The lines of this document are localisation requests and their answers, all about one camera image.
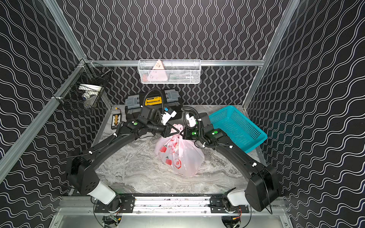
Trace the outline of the pink plastic bag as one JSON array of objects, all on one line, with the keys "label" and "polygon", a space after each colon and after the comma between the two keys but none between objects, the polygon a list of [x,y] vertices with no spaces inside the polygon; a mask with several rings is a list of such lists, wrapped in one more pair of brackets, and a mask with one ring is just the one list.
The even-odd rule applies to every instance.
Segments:
[{"label": "pink plastic bag", "polygon": [[202,150],[197,148],[193,141],[184,140],[181,135],[179,138],[161,137],[155,145],[155,154],[174,173],[188,178],[197,174],[205,160]]}]

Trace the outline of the teal plastic basket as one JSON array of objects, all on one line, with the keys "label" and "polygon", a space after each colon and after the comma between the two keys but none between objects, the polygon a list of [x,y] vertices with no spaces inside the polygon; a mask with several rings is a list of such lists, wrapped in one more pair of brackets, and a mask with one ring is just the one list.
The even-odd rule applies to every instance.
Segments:
[{"label": "teal plastic basket", "polygon": [[264,131],[234,106],[227,106],[214,112],[209,115],[209,119],[215,129],[223,130],[247,154],[268,138]]}]

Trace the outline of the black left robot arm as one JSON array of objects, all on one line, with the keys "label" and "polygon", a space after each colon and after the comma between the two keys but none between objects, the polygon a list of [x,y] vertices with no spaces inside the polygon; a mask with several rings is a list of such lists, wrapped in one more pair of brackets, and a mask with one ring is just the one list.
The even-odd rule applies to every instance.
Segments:
[{"label": "black left robot arm", "polygon": [[[146,103],[154,92],[160,94],[163,113],[158,107]],[[115,211],[120,205],[119,196],[99,179],[96,169],[119,149],[147,133],[158,134],[164,138],[178,134],[180,131],[168,123],[173,117],[173,109],[165,106],[165,103],[175,102],[179,98],[177,91],[150,90],[140,102],[141,110],[136,119],[119,123],[111,136],[67,159],[67,180],[82,195],[89,195]]]}]

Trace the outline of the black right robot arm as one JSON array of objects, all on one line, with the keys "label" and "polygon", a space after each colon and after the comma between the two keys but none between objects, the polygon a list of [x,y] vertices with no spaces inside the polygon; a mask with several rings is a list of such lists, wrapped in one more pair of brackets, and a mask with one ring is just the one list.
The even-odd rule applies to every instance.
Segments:
[{"label": "black right robot arm", "polygon": [[272,203],[279,196],[277,170],[249,156],[267,135],[234,106],[224,107],[213,114],[198,113],[184,106],[185,128],[180,135],[192,140],[200,149],[211,148],[223,155],[248,182],[244,198],[256,211],[272,212]]}]

